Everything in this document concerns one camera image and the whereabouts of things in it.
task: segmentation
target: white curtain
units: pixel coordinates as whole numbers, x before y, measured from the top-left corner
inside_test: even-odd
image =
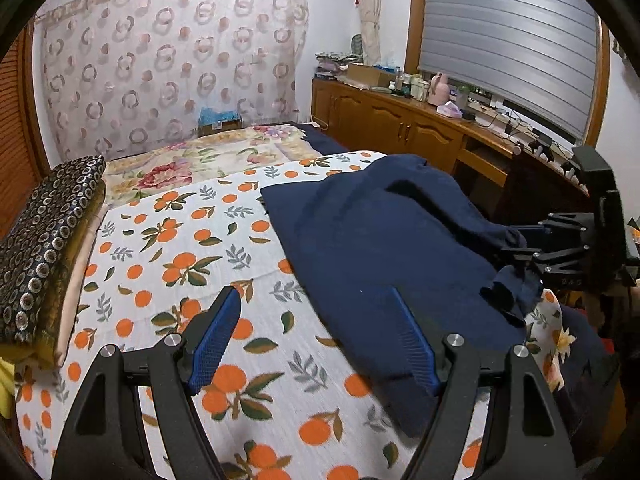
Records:
[[[202,108],[295,120],[306,0],[75,0],[43,18],[42,76],[63,160],[194,135]]]
[[[360,0],[360,23],[362,24],[362,46],[364,63],[380,62],[380,7],[382,0]]]

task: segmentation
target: white wall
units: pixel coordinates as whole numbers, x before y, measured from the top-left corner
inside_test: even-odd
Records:
[[[382,0],[380,55],[382,64],[404,69],[411,0]]]
[[[625,221],[640,216],[640,78],[611,53],[609,96],[596,149],[616,175]]]
[[[38,10],[43,15],[71,0],[47,0]],[[360,31],[355,0],[308,0],[309,30],[306,43],[296,65],[296,100],[300,109],[300,121],[308,120],[311,111],[311,79],[316,70],[316,53],[322,51],[351,51],[351,38]],[[40,51],[42,29],[36,26],[33,38],[33,87],[38,122],[47,158],[53,167],[60,163],[54,145],[46,111],[46,97],[42,88]]]

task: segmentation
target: window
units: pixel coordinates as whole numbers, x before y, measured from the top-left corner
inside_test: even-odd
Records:
[[[597,30],[585,0],[426,0],[418,67],[499,94],[580,143]]]

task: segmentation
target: pink thermos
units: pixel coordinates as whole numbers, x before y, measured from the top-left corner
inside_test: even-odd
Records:
[[[449,101],[448,81],[449,77],[442,72],[438,72],[433,76],[431,86],[429,86],[429,97],[427,98],[429,104],[440,106]]]

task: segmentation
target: wooden shutter door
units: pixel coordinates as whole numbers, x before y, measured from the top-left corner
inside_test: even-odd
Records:
[[[50,173],[33,100],[33,20],[0,62],[0,238]]]

